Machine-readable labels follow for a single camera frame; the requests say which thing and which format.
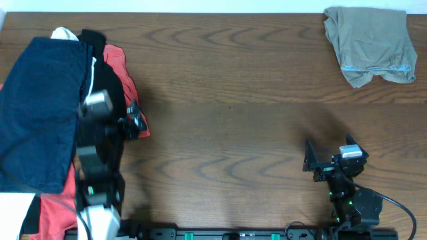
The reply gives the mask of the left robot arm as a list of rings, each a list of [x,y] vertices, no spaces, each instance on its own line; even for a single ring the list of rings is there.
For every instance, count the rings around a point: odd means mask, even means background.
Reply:
[[[138,139],[148,126],[137,101],[124,118],[112,119],[109,100],[90,101],[80,111],[76,152],[80,169],[75,172],[75,208],[78,230],[66,239],[137,239],[139,231],[121,219],[125,181],[120,173],[124,143]]]

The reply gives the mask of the khaki cotton shorts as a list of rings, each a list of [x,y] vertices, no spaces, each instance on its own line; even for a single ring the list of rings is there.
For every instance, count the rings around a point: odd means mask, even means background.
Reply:
[[[329,7],[324,15],[326,37],[353,88],[361,88],[375,76],[401,84],[415,80],[418,56],[408,34],[405,11]]]

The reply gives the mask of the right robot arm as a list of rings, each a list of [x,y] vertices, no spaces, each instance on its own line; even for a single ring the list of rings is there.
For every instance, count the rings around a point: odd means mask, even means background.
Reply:
[[[364,170],[369,154],[351,137],[339,147],[339,153],[329,162],[319,162],[310,140],[305,142],[302,171],[311,171],[315,182],[327,182],[332,218],[336,222],[319,230],[316,239],[373,239],[373,228],[380,223],[382,198],[357,187],[353,178]]]

